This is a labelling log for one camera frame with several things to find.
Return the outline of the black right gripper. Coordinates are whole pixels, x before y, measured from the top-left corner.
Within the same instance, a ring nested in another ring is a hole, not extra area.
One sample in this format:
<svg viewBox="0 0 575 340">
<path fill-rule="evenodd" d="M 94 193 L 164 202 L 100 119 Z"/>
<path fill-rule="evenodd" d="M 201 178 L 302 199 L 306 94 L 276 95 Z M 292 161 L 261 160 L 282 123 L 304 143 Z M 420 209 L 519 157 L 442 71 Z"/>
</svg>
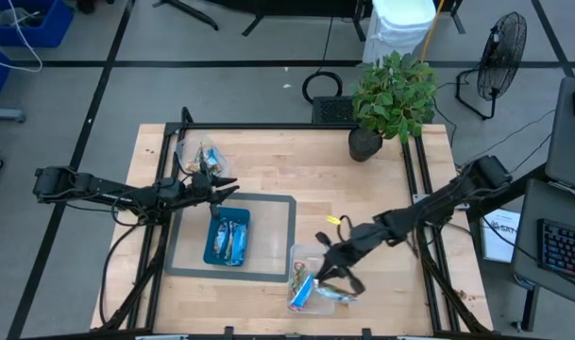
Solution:
<svg viewBox="0 0 575 340">
<path fill-rule="evenodd" d="M 378 247 L 389 236 L 388 229 L 380 224 L 361 224 L 350 231 L 350 238 L 333 243 L 322 231 L 315 234 L 316 239 L 327 248 L 324 262 L 316 273 L 315 279 L 330 284 L 343 278 L 348 279 L 354 294 L 365 291 L 364 284 L 351 272 L 350 268 Z"/>
</svg>

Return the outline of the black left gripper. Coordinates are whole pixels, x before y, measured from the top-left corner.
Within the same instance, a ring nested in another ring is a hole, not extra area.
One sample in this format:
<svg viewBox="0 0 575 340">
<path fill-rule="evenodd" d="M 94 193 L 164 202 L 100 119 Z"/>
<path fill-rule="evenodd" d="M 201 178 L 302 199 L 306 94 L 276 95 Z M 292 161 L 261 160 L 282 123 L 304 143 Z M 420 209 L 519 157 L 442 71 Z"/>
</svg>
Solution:
<svg viewBox="0 0 575 340">
<path fill-rule="evenodd" d="M 215 187 L 224 187 L 235 181 L 236 178 L 217 177 L 211 171 L 211 168 L 206 161 L 201 159 L 199 161 L 198 171 L 191 174 L 190 187 L 194 196 L 205 199 L 210 203 L 211 217 L 218 218 L 220 216 L 218 206 L 237 191 L 240 186 L 235 185 L 219 190 L 215 190 Z"/>
</svg>

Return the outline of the teal plastic bin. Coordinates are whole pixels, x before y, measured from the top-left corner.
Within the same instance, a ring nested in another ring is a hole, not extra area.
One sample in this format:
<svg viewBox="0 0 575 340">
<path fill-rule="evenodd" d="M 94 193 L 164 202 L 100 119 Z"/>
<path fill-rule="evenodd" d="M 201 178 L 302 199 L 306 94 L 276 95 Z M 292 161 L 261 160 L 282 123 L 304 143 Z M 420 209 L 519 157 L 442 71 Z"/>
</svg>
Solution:
<svg viewBox="0 0 575 340">
<path fill-rule="evenodd" d="M 245 225 L 247 225 L 247 246 L 245 249 L 245 254 L 246 254 L 247 247 L 248 247 L 248 234 L 249 234 L 249 230 L 250 230 L 250 227 L 249 227 L 250 213 L 246 209 L 231 208 L 231 207 L 220 207 L 219 208 L 219 214 L 220 214 L 220 216 L 218 218 L 213 218 L 210 222 L 209 231 L 208 231 L 208 238 L 206 241 L 206 247 L 205 247 L 204 254 L 203 254 L 203 261 L 206 264 L 212 264 L 212 265 L 242 266 L 245 262 L 243 262 L 242 265 L 234 265 L 233 263 L 228 264 L 225 261 L 225 254 L 221 258 L 216 258 L 214 256 L 213 243 L 214 243 L 217 228 L 218 228 L 218 225 L 219 225 L 219 222 L 221 219 L 227 219 L 228 222 L 230 222 L 230 221 L 234 222 L 236 228 L 240 224 L 245 224 Z"/>
</svg>

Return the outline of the large clear plastic container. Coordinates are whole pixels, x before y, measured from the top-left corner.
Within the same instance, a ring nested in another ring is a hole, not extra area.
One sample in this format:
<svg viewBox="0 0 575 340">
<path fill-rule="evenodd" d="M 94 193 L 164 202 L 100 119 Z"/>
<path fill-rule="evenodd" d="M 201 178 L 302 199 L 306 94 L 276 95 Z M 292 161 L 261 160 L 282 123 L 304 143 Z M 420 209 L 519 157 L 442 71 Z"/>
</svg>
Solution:
<svg viewBox="0 0 575 340">
<path fill-rule="evenodd" d="M 325 249 L 319 245 L 300 245 L 295 244 L 290 250 L 290 262 L 289 262 L 289 278 L 287 283 L 287 308 L 289 311 L 295 314 L 303 315 L 331 315 L 335 310 L 335 303 L 330 300 L 321 297 L 316 291 L 316 283 L 314 282 L 314 289 L 308 299 L 305 307 L 300 310 L 292 310 L 289 308 L 289 302 L 295 293 L 295 290 L 291 289 L 291 282 L 293 278 L 293 267 L 296 261 L 303 262 L 307 266 L 307 274 L 313 275 L 315 277 L 316 273 L 321 269 L 324 262 L 323 253 Z"/>
</svg>

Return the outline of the bag of wrapped candies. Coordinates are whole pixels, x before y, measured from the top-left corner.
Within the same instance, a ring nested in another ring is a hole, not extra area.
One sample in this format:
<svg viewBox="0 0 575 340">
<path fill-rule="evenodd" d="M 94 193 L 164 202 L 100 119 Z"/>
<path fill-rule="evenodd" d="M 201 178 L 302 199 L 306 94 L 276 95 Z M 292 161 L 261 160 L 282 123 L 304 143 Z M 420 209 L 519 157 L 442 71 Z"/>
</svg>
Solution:
<svg viewBox="0 0 575 340">
<path fill-rule="evenodd" d="M 217 167 L 211 167 L 211 171 L 217 177 L 227 178 L 230 173 L 227 159 L 211 137 L 207 133 L 201 131 L 187 132 L 184 138 L 177 143 L 175 153 L 178 156 L 178 163 L 181 169 L 185 170 L 187 173 L 193 173 L 187 170 L 187 164 L 189 162 L 199 162 L 201 159 L 204 159 L 204 151 L 212 146 L 217 148 L 219 165 Z"/>
</svg>

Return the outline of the grey bordered silicone mat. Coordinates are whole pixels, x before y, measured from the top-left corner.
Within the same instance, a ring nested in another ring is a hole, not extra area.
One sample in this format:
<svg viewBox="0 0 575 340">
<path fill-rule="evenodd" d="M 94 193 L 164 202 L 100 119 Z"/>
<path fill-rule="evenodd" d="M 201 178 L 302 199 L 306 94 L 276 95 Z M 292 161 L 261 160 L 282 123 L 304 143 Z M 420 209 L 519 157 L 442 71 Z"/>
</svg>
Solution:
<svg viewBox="0 0 575 340">
<path fill-rule="evenodd" d="M 217 227 L 204 203 L 176 213 L 164 269 L 170 276 L 219 280 L 286 282 L 295 241 L 296 200 L 289 195 L 235 193 L 221 206 L 249 212 L 245 261 L 213 263 Z"/>
</svg>

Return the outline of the black plant pot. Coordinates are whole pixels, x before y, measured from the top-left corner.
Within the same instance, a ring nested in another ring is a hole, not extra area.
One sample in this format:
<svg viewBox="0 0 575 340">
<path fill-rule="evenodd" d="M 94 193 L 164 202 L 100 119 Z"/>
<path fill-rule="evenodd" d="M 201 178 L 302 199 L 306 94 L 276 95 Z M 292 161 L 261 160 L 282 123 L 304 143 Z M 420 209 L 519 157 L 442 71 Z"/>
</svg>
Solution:
<svg viewBox="0 0 575 340">
<path fill-rule="evenodd" d="M 378 132 L 356 127 L 348 134 L 349 156 L 356 162 L 365 162 L 382 147 L 382 137 Z"/>
</svg>

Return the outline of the black vented box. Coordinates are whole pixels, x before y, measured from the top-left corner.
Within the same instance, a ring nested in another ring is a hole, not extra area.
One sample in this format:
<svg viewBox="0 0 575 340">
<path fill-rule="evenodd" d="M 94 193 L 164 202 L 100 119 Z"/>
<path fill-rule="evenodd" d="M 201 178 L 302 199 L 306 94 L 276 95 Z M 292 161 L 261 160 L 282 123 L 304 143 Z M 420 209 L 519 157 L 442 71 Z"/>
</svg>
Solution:
<svg viewBox="0 0 575 340">
<path fill-rule="evenodd" d="M 313 99 L 312 122 L 315 124 L 354 124 L 351 96 L 317 96 Z"/>
</svg>

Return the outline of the white paper sheet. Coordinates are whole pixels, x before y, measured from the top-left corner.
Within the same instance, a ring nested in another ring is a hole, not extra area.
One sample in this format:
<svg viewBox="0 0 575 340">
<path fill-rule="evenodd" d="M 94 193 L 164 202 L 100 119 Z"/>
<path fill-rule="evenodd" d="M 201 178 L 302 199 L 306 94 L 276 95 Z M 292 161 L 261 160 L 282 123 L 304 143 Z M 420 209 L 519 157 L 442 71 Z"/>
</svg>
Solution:
<svg viewBox="0 0 575 340">
<path fill-rule="evenodd" d="M 511 262 L 519 221 L 519 212 L 502 209 L 482 217 L 482 256 L 485 260 Z"/>
</svg>

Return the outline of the green leafy plant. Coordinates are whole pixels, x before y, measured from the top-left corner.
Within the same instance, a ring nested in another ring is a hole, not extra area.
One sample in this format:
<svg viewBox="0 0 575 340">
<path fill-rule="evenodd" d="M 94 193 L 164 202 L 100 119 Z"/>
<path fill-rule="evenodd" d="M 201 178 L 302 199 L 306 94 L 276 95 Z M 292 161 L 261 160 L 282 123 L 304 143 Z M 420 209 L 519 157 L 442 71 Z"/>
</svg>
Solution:
<svg viewBox="0 0 575 340">
<path fill-rule="evenodd" d="M 435 72 L 427 62 L 394 51 L 362 65 L 353 94 L 354 119 L 385 140 L 406 144 L 418 137 L 434 116 Z"/>
</svg>

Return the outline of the black equipment stand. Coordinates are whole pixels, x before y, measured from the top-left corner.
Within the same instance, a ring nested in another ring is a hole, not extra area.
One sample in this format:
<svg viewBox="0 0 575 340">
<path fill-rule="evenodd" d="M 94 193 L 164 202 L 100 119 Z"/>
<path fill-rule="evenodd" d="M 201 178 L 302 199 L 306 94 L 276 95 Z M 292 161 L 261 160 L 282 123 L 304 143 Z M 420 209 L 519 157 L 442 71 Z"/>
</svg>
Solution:
<svg viewBox="0 0 575 340">
<path fill-rule="evenodd" d="M 171 5 L 197 20 L 210 25 L 215 30 L 217 23 L 207 14 L 192 8 L 183 0 L 157 0 L 153 7 Z M 341 17 L 350 18 L 361 42 L 365 41 L 365 35 L 360 21 L 371 17 L 372 0 L 203 0 L 220 5 L 228 9 L 248 12 L 255 15 L 254 21 L 242 32 L 247 37 L 265 16 L 315 16 L 315 17 Z M 446 9 L 453 19 L 460 34 L 465 34 L 465 29 L 458 16 L 458 9 L 463 0 L 445 0 Z"/>
</svg>

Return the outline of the grey desk with keyboard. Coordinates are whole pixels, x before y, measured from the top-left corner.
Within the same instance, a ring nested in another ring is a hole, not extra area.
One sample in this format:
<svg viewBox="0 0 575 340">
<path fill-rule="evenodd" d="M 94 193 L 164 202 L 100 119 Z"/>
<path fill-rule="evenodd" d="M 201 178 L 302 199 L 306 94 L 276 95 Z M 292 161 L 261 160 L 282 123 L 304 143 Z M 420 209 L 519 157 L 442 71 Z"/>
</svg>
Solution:
<svg viewBox="0 0 575 340">
<path fill-rule="evenodd" d="M 575 302 L 575 280 L 566 280 L 538 266 L 538 224 L 550 219 L 575 226 L 575 195 L 567 190 L 532 179 L 524 195 L 512 265 L 515 274 L 533 284 L 527 292 L 522 321 L 518 327 L 531 332 L 538 306 L 538 297 L 546 289 Z"/>
</svg>

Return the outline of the large blue crate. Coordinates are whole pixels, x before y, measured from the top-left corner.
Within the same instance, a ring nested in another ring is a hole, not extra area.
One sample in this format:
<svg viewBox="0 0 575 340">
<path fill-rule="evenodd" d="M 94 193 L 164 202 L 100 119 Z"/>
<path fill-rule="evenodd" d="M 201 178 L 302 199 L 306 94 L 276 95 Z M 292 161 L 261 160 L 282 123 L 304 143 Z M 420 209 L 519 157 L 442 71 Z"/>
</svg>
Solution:
<svg viewBox="0 0 575 340">
<path fill-rule="evenodd" d="M 25 47 L 14 24 L 10 3 L 16 9 L 18 20 L 22 18 L 21 9 L 28 14 L 38 12 L 32 20 L 25 19 L 19 24 L 31 47 L 58 47 L 74 17 L 62 0 L 0 0 L 0 11 L 8 11 L 9 17 L 7 25 L 0 25 L 1 46 Z"/>
</svg>

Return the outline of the black backlit keyboard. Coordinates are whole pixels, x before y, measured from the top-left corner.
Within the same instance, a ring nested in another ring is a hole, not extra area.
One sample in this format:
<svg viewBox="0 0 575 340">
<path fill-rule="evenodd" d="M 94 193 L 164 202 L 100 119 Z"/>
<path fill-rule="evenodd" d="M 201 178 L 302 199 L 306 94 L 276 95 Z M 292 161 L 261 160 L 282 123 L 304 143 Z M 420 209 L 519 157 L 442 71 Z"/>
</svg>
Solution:
<svg viewBox="0 0 575 340">
<path fill-rule="evenodd" d="M 537 220 L 538 265 L 575 280 L 575 226 Z"/>
</svg>

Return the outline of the white trash bin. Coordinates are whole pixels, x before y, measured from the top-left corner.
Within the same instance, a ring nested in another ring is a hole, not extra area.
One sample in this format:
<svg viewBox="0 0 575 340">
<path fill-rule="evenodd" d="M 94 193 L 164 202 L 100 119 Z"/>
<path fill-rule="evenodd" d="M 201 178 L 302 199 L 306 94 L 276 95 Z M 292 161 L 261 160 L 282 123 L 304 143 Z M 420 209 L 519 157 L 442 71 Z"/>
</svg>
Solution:
<svg viewBox="0 0 575 340">
<path fill-rule="evenodd" d="M 397 51 L 413 53 L 424 41 L 436 15 L 433 0 L 372 0 L 363 62 L 376 62 Z"/>
</svg>

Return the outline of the grey desk surface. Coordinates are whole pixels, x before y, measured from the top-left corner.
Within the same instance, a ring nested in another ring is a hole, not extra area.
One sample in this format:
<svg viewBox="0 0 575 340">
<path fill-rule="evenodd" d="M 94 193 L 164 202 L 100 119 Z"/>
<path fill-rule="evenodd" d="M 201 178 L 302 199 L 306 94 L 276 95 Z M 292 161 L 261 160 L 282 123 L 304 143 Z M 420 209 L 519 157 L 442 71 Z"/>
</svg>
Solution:
<svg viewBox="0 0 575 340">
<path fill-rule="evenodd" d="M 575 189 L 575 78 L 561 80 L 554 114 L 546 174 Z"/>
</svg>

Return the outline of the black floor fan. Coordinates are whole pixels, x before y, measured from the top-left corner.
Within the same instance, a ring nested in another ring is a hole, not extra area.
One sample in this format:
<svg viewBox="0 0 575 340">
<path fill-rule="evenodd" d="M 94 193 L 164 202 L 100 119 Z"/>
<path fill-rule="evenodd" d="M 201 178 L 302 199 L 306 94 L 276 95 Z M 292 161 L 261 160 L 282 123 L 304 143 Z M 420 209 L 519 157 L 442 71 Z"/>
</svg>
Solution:
<svg viewBox="0 0 575 340">
<path fill-rule="evenodd" d="M 492 119 L 497 100 L 509 89 L 516 76 L 526 41 L 527 22 L 521 14 L 512 11 L 499 18 L 490 29 L 478 65 L 457 75 L 455 99 L 483 121 Z M 481 113 L 461 97 L 462 81 L 473 73 L 477 73 L 478 95 L 491 103 L 489 115 Z"/>
</svg>

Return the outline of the black aluminium table frame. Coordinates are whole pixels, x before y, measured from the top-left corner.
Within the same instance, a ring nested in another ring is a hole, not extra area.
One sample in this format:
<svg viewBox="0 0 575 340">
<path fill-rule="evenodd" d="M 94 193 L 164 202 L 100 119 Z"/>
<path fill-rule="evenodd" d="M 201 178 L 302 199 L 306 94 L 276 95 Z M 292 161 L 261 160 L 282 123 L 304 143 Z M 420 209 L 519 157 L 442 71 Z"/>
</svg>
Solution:
<svg viewBox="0 0 575 340">
<path fill-rule="evenodd" d="M 355 222 L 410 203 L 425 179 L 445 186 L 456 171 L 442 125 L 426 125 L 419 141 L 403 148 L 384 143 L 369 161 L 348 154 L 348 127 L 313 124 L 201 124 L 220 146 L 245 193 L 292 196 L 295 238 L 313 244 L 319 231 L 333 233 L 330 216 Z M 354 269 L 365 292 L 352 305 L 329 315 L 295 313 L 287 307 L 284 284 L 175 277 L 161 274 L 148 283 L 124 327 L 159 333 L 426 336 L 464 328 L 461 317 L 436 283 L 427 283 L 422 264 L 405 244 L 381 246 Z"/>
</svg>

